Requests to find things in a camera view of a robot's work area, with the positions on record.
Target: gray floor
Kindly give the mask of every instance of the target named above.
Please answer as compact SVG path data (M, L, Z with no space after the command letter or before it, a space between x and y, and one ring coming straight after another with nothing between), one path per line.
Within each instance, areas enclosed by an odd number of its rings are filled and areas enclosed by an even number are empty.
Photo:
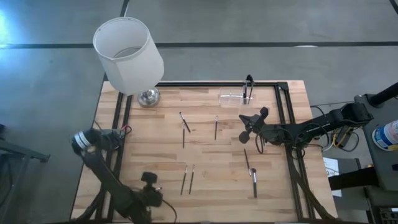
M122 0L0 1L0 45L91 43L118 17ZM127 15L143 20L156 42L397 41L388 0L135 0ZM161 49L163 80L304 80L310 103L325 112L354 95L397 81L398 47ZM81 160L70 137L93 122L104 71L93 49L0 49L0 123L6 139L51 154L32 162L17 223L69 219ZM371 159L361 131L353 153ZM355 212L339 211L344 217Z

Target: wooden tabletop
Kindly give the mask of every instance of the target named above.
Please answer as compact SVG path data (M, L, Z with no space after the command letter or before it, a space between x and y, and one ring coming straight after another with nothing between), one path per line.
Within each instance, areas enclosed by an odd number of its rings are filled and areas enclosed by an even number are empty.
M304 82L287 82L296 122L311 119ZM239 91L241 87L230 89ZM259 154L253 135L247 144L238 140L244 130L239 114L259 114L265 106L269 109L265 122L280 123L273 88L256 87L252 104L244 106L220 105L220 87L160 87L159 90L162 99L155 108L142 108L136 99L132 102L129 117L132 133L126 138L120 174L122 183L143 187L144 183L140 181L142 173L156 173L157 186L162 187L164 199L176 209L178 222L297 221L284 146L267 145L264 154ZM118 92L104 82L96 114L96 120L103 129L112 125L117 95ZM286 107L284 110L289 122ZM185 132L184 149L180 111L192 131ZM214 140L216 115L218 130L217 140ZM252 178L246 168L244 148L251 167L257 169L257 198L253 197ZM336 217L320 148L313 146L305 150L310 188L328 212ZM188 194L193 165L195 176L192 193ZM186 166L187 179L183 195L180 195ZM72 218L83 213L99 189L100 182L84 166ZM303 194L301 198L305 210ZM163 205L153 208L152 218L154 222L172 222L174 213ZM115 212L114 221L120 220L123 218Z

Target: table lamp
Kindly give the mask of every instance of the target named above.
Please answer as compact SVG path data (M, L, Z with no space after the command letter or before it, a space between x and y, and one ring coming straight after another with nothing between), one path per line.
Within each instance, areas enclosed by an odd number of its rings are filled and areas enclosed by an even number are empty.
M126 95L137 95L139 104L158 104L154 88L164 74L164 63L148 28L131 17L111 19L95 32L93 45L111 85Z

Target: silver lamp base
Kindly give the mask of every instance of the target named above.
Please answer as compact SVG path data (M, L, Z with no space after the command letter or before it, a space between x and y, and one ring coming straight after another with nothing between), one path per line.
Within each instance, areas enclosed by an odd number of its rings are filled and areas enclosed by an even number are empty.
M156 88L151 88L138 94L138 103L145 108L156 106L160 101L160 93Z

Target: white paper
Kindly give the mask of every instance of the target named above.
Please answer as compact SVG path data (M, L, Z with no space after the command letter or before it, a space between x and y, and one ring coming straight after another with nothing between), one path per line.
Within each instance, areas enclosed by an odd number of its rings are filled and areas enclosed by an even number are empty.
M325 163L326 167L326 173L328 174L328 177L333 177L334 175L339 175L340 173L338 172L338 161L337 159L329 159L329 158L323 158L323 162ZM333 196L341 197L341 190L332 190L331 194Z

